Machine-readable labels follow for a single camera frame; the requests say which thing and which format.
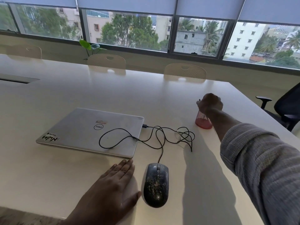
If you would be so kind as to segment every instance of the red mesh pen holder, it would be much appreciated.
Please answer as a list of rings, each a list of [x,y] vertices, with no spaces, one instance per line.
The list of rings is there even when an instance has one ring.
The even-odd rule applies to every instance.
[[[212,122],[209,120],[208,117],[204,113],[201,113],[200,111],[197,114],[195,124],[199,126],[200,128],[210,130],[212,128]]]

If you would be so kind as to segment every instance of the perforated chair back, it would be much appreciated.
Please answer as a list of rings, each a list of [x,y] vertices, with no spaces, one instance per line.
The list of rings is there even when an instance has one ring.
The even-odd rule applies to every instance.
[[[196,65],[173,63],[165,67],[164,74],[206,79],[206,71]]]
[[[275,103],[274,109],[280,116],[300,116],[300,83],[284,94]]]
[[[6,48],[6,54],[42,59],[42,50],[38,46],[14,45]]]
[[[126,69],[126,61],[118,55],[95,54],[88,57],[88,65]]]

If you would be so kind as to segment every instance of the table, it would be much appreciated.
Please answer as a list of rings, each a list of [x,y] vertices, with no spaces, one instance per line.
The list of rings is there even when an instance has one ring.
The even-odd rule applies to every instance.
[[[35,143],[77,107],[143,116],[149,126],[186,126],[196,135],[192,153],[185,144],[165,146],[160,161],[170,173],[165,206],[151,208],[141,198],[122,224],[263,224],[238,178],[223,164],[215,131],[194,124],[196,101],[205,93],[219,95],[223,110],[239,121],[271,130],[300,149],[298,138],[227,82],[96,72],[87,65],[6,55],[0,55],[0,65],[1,74],[39,79],[0,86],[0,206],[67,217],[100,174],[121,161]],[[142,129],[140,138],[149,134]],[[154,138],[150,143],[158,145]],[[138,143],[133,191],[142,188],[147,164],[160,153]]]

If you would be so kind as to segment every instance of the chair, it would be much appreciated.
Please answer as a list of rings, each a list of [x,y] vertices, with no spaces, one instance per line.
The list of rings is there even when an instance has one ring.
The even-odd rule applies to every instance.
[[[256,98],[262,101],[261,108],[287,128],[288,131],[291,132],[294,126],[300,121],[300,83],[294,86],[275,103],[274,109],[278,115],[265,110],[267,102],[272,101],[272,99],[262,96],[256,96]]]
[[[6,48],[7,55],[42,59],[42,50],[38,46],[14,45]]]
[[[126,69],[126,61],[118,55],[95,54],[88,57],[88,65]]]
[[[164,74],[206,79],[206,71],[196,65],[173,63],[165,67]]]

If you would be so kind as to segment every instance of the beige chair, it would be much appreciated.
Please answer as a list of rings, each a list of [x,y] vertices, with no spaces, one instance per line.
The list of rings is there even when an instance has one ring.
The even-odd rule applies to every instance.
[[[165,67],[164,74],[206,79],[206,71],[196,65],[173,63]]]
[[[118,55],[95,54],[88,57],[88,65],[106,68],[126,69],[126,61]]]
[[[42,50],[38,46],[14,45],[6,48],[7,55],[42,59]]]

